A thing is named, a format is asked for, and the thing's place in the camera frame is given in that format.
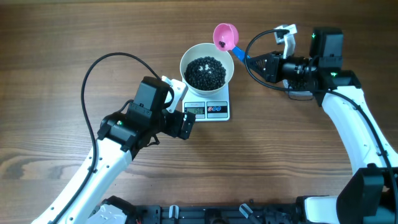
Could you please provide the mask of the pink scoop blue handle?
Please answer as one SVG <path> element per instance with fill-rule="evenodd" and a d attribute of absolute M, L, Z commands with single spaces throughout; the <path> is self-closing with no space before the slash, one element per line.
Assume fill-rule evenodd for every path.
<path fill-rule="evenodd" d="M 240 60 L 244 60 L 244 51 L 237 44 L 239 41 L 239 33 L 237 28 L 230 23 L 220 23 L 213 31 L 213 43 L 220 51 L 232 53 Z"/>

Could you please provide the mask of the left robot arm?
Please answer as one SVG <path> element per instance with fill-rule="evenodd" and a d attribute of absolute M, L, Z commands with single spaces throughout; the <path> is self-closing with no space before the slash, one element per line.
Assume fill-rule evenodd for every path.
<path fill-rule="evenodd" d="M 131 223 L 135 208 L 120 198 L 99 202 L 140 149 L 158 144 L 158 133 L 188 139 L 195 115 L 177 111 L 184 82 L 145 77 L 126 113 L 106 116 L 93 149 L 61 194 L 34 223 Z"/>

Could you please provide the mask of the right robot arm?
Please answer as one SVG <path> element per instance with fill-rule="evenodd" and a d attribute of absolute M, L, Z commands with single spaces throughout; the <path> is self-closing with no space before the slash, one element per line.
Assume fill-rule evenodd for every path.
<path fill-rule="evenodd" d="M 343 70 L 343 32 L 313 30 L 309 58 L 283 52 L 251 57 L 243 63 L 258 83 L 277 89 L 282 80 L 303 83 L 330 117 L 349 156 L 353 175 L 337 196 L 303 196 L 305 223 L 396 223 L 397 153 L 388 143 L 364 98 L 357 76 Z"/>

